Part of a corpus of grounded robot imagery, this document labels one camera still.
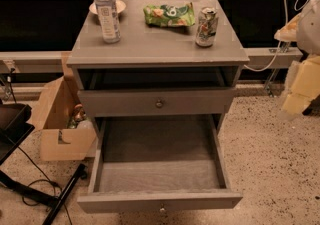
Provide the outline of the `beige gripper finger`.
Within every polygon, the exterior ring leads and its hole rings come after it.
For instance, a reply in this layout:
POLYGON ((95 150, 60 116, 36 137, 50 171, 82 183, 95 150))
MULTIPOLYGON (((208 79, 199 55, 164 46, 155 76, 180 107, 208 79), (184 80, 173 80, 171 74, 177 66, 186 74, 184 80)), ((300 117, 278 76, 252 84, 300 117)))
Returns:
POLYGON ((301 116, 320 96, 320 56, 309 55, 304 61, 293 61, 288 69, 285 88, 280 97, 279 116, 293 120, 301 116))

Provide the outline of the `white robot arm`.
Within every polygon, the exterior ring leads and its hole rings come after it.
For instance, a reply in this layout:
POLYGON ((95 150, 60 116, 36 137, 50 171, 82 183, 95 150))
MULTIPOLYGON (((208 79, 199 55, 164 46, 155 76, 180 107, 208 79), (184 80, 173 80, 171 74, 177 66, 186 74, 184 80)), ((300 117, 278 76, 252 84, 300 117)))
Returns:
POLYGON ((291 64, 282 93, 281 116, 294 119, 320 96, 320 0, 310 0, 274 38, 296 42, 308 54, 304 61, 291 64))

